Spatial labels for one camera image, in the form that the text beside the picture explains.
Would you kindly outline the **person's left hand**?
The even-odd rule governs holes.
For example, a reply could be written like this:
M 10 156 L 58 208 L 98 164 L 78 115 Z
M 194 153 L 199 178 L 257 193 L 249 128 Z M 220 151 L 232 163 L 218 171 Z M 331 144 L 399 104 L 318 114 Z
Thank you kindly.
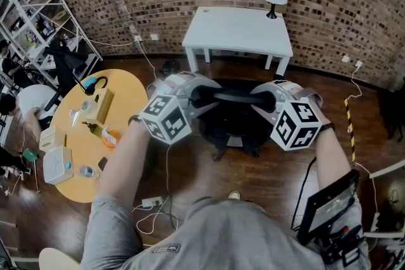
M 194 77 L 194 73 L 181 71 L 180 73 L 171 74 L 165 79 L 156 79 L 152 84 L 147 86 L 148 99 L 151 99 L 156 94 L 172 94 L 179 86 L 192 80 Z

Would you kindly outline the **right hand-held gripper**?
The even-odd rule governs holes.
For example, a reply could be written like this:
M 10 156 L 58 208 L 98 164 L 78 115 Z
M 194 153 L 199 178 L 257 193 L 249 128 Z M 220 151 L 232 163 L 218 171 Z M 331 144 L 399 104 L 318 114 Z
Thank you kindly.
M 266 82 L 255 87 L 251 94 L 278 99 L 279 86 Z M 280 113 L 277 102 L 253 104 L 252 108 L 273 126 L 271 139 L 283 150 L 306 149 L 320 131 L 322 122 L 307 100 L 296 100 L 287 91 L 286 96 Z

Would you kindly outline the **person's right hand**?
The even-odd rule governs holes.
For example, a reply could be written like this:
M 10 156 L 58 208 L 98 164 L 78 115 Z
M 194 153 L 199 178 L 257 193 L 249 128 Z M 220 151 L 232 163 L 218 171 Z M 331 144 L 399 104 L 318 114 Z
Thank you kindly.
M 321 111 L 323 99 L 313 89 L 302 88 L 297 83 L 286 80 L 279 80 L 277 85 L 286 90 L 294 99 L 307 100 L 319 119 L 322 120 L 322 122 L 327 120 Z

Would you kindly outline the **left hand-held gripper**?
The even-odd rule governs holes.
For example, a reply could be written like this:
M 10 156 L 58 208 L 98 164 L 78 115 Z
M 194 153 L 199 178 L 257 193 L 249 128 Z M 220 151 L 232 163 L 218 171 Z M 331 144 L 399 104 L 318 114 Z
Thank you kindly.
M 199 90 L 217 90 L 221 85 L 206 77 L 194 77 L 188 81 L 188 94 L 192 95 Z M 172 145 L 192 133 L 189 122 L 180 100 L 177 97 L 178 87 L 172 94 L 156 94 L 149 99 L 145 108 L 140 112 L 140 119 L 146 125 L 151 136 L 168 145 Z M 189 119 L 193 120 L 212 110 L 219 102 L 202 107 L 189 103 Z

